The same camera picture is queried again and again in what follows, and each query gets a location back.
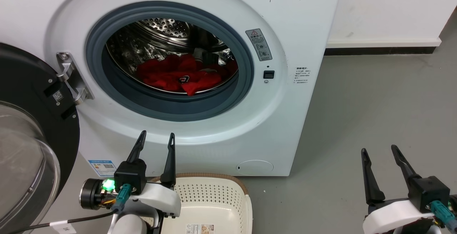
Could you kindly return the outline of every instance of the red cloth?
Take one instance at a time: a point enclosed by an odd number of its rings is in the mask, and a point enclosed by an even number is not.
[[[233,60],[226,67],[218,64],[203,66],[190,54],[169,55],[164,60],[147,60],[138,65],[137,76],[147,85],[165,91],[185,91],[193,96],[197,91],[210,89],[236,72]]]

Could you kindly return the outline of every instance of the white wall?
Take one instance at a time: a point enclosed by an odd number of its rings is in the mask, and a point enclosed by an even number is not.
[[[438,46],[457,0],[340,0],[327,47]]]

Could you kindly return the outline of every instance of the sticker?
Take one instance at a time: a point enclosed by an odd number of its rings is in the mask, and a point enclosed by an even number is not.
[[[186,234],[214,234],[214,224],[188,224]]]
[[[260,29],[247,30],[246,34],[251,40],[252,45],[256,49],[258,59],[260,61],[272,60],[270,48],[266,43],[265,37]]]
[[[296,66],[291,75],[291,80],[293,84],[306,84],[311,78],[311,70],[305,66]]]
[[[56,102],[59,102],[61,99],[64,98],[64,96],[62,95],[62,93],[60,91],[57,91],[56,93],[54,93],[52,95],[54,97],[54,99],[56,100]]]
[[[74,234],[76,233],[75,228],[71,224],[59,224],[53,226],[53,228],[60,234]]]
[[[107,160],[88,160],[89,164],[100,177],[114,177],[116,166],[113,162]]]

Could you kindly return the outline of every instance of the cable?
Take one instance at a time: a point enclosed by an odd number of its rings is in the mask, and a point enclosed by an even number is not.
[[[106,201],[106,202],[102,203],[102,205],[104,205],[104,204],[109,204],[109,203],[112,203],[112,202],[116,202],[116,200],[115,200],[115,199],[112,199],[112,200]]]
[[[116,212],[117,212],[117,209],[114,209],[113,211],[111,211],[109,213],[103,213],[103,214],[99,214],[99,215],[95,215],[95,216],[76,218],[76,219],[71,219],[71,220],[67,220],[67,221],[58,221],[58,222],[52,222],[52,223],[47,223],[47,224],[32,225],[30,227],[17,229],[17,230],[15,230],[13,232],[10,232],[8,234],[16,234],[16,233],[21,233],[21,232],[24,232],[24,231],[27,231],[27,230],[31,230],[31,229],[39,229],[39,228],[44,228],[44,227],[49,227],[49,226],[56,226],[56,225],[59,225],[59,224],[67,224],[67,223],[68,224],[72,224],[72,223],[95,220],[95,219],[111,216],[111,215],[115,214]]]

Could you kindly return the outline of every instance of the warning label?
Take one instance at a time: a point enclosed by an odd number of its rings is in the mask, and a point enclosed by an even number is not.
[[[260,29],[247,30],[246,34],[252,42],[252,45],[257,51],[257,56],[260,61],[272,60],[270,48],[266,43],[265,37]]]
[[[114,177],[116,166],[113,162],[107,160],[88,160],[89,164],[100,177]]]
[[[296,66],[291,75],[293,84],[306,84],[310,80],[311,70],[306,66]]]

